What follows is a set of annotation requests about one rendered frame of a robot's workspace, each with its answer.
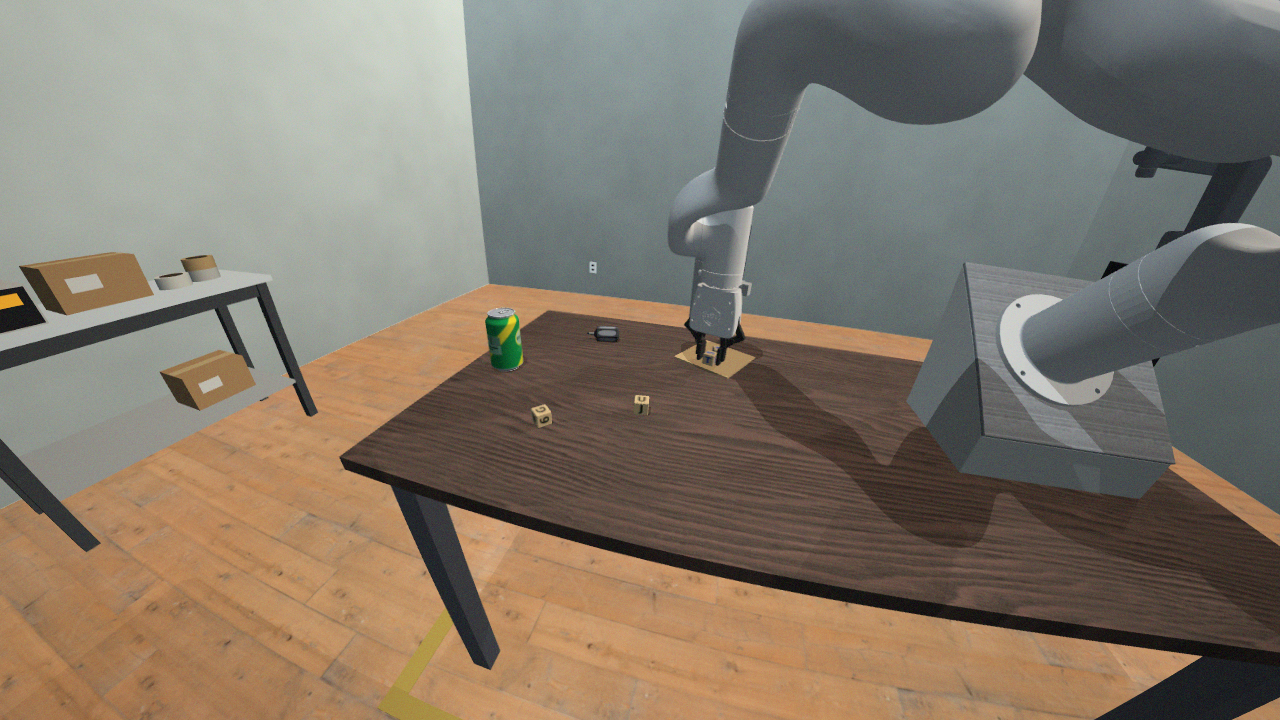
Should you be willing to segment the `green drink can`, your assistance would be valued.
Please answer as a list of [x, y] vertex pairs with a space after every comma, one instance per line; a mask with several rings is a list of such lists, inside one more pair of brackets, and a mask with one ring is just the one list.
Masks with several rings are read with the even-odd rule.
[[497, 307], [486, 313], [486, 338], [492, 366], [512, 372], [524, 363], [518, 316], [515, 309]]

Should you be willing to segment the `tan square mat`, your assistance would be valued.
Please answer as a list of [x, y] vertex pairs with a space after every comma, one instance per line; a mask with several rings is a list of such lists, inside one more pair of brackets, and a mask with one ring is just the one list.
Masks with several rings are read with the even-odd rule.
[[[716, 343], [713, 343], [713, 342], [710, 342], [710, 341], [707, 340], [707, 350], [712, 351], [713, 346], [721, 346], [721, 345], [716, 345]], [[705, 350], [705, 352], [707, 352], [707, 350]], [[710, 372], [710, 373], [713, 373], [716, 375], [721, 375], [721, 377], [723, 377], [726, 379], [728, 379], [736, 372], [739, 372], [740, 369], [742, 369], [742, 366], [746, 366], [748, 363], [751, 363], [755, 359], [751, 355], [739, 352], [739, 351], [736, 351], [733, 348], [727, 348], [724, 363], [721, 363], [719, 366], [717, 366], [716, 364], [713, 366], [709, 366], [707, 364], [701, 364], [701, 359], [700, 360], [696, 359], [698, 357], [696, 345], [692, 346], [691, 348], [687, 348], [684, 352], [676, 355], [675, 357], [678, 359], [678, 360], [681, 360], [681, 361], [684, 361], [684, 363], [689, 363], [692, 366], [698, 366], [698, 368], [701, 368], [703, 370]]]

